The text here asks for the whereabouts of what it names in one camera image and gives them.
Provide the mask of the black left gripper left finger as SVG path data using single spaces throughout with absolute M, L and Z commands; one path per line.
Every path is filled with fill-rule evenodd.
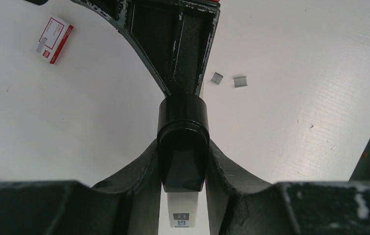
M 0 182 L 0 235 L 156 235 L 161 184 L 155 141 L 93 187 Z

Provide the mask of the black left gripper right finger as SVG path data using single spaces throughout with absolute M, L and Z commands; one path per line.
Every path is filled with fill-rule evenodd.
M 209 144 L 212 235 L 370 235 L 370 181 L 268 183 Z

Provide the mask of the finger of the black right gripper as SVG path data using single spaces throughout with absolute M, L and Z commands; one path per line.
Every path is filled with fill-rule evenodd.
M 79 0 L 132 46 L 165 96 L 199 95 L 220 16 L 217 0 Z

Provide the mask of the black and grey large stapler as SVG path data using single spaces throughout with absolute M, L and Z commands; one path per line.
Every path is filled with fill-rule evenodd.
M 193 228 L 208 161 L 207 106 L 194 94 L 174 94 L 159 107 L 157 152 L 172 228 Z

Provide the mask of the red white staple box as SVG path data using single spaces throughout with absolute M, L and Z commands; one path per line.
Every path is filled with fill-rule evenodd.
M 55 64 L 74 26 L 51 14 L 30 51 L 49 64 Z

